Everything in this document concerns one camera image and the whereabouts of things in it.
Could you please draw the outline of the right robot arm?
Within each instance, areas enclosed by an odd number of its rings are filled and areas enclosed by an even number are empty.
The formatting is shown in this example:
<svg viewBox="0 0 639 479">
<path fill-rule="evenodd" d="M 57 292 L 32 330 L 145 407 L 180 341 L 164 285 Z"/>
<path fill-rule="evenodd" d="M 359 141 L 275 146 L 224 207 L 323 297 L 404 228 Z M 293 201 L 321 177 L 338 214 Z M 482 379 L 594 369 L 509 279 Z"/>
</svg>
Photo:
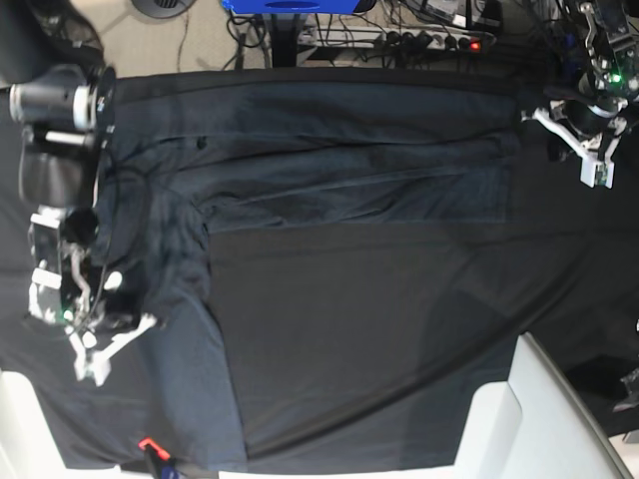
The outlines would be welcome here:
<svg viewBox="0 0 639 479">
<path fill-rule="evenodd" d="M 31 314 L 68 334 L 135 330 L 139 307 L 107 285 L 116 267 L 92 260 L 116 84 L 97 32 L 69 1 L 4 1 L 1 77 L 21 128 L 19 194 L 38 209 L 29 230 Z"/>
</svg>

